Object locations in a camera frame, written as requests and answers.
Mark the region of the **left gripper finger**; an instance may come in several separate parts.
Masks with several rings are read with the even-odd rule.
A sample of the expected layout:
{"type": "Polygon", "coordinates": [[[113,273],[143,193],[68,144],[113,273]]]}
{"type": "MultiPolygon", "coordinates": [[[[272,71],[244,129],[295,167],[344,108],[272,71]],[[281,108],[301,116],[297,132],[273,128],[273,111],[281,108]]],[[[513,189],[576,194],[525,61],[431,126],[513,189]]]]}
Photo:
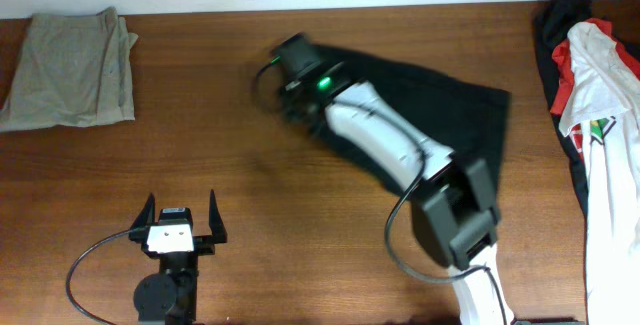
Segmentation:
{"type": "Polygon", "coordinates": [[[146,202],[131,225],[131,229],[143,229],[154,224],[155,221],[155,196],[150,193],[146,202]]]}
{"type": "Polygon", "coordinates": [[[209,228],[214,243],[226,243],[227,231],[218,209],[216,194],[214,190],[210,191],[209,197],[209,228]]]}

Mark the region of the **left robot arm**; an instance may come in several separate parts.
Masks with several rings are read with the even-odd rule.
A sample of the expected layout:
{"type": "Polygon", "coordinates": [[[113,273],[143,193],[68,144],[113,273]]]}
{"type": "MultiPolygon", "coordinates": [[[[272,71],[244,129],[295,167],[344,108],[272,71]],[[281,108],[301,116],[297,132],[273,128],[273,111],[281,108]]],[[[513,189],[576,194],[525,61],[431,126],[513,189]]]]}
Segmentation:
{"type": "Polygon", "coordinates": [[[208,235],[193,233],[193,217],[187,207],[165,208],[155,213],[150,195],[132,223],[130,241],[159,262],[159,270],[137,285],[133,303],[140,324],[193,324],[197,313],[198,260],[215,253],[227,242],[216,195],[210,193],[208,235]]]}

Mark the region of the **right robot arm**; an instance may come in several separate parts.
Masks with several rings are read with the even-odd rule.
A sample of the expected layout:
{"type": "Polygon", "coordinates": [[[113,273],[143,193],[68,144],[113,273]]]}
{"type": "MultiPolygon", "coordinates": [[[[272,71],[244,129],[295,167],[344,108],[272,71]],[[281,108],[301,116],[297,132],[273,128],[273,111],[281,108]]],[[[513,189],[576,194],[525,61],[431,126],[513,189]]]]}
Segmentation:
{"type": "Polygon", "coordinates": [[[384,229],[396,265],[421,281],[452,285],[461,323],[512,323],[497,271],[501,213],[485,159],[429,137],[383,98],[370,77],[322,54],[302,33],[273,55],[287,77],[280,90],[284,110],[327,142],[354,150],[362,167],[398,191],[384,229]],[[420,271],[394,249],[393,226],[404,204],[416,242],[446,275],[420,271]]]}

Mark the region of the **black shorts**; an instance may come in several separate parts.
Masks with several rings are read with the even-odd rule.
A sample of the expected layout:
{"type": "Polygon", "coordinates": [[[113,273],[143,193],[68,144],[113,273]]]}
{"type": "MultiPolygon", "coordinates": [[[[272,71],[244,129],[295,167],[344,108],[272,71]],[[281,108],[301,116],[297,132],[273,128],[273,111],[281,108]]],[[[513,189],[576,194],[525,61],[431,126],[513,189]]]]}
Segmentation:
{"type": "Polygon", "coordinates": [[[499,185],[509,92],[354,50],[320,44],[316,48],[372,82],[389,106],[431,139],[466,157],[483,158],[493,185],[499,185]]]}

